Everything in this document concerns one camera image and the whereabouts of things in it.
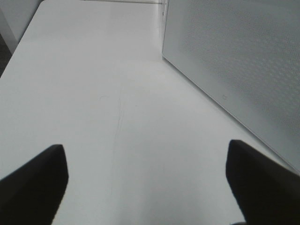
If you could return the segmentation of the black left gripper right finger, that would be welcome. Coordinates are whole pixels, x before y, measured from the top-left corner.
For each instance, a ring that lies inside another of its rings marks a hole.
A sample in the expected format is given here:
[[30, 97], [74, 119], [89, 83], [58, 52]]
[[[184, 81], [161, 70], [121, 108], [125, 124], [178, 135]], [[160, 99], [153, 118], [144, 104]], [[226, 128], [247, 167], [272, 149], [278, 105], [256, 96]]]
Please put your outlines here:
[[300, 177], [241, 140], [228, 146], [225, 174], [245, 225], [298, 225]]

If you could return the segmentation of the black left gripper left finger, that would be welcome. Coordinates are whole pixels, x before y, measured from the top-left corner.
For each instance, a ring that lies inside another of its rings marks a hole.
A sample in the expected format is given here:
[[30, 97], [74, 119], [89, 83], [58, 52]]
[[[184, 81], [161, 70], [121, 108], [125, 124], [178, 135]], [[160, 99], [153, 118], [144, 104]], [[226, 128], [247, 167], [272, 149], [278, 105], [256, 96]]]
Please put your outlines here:
[[63, 145], [55, 144], [1, 179], [2, 225], [50, 225], [68, 185]]

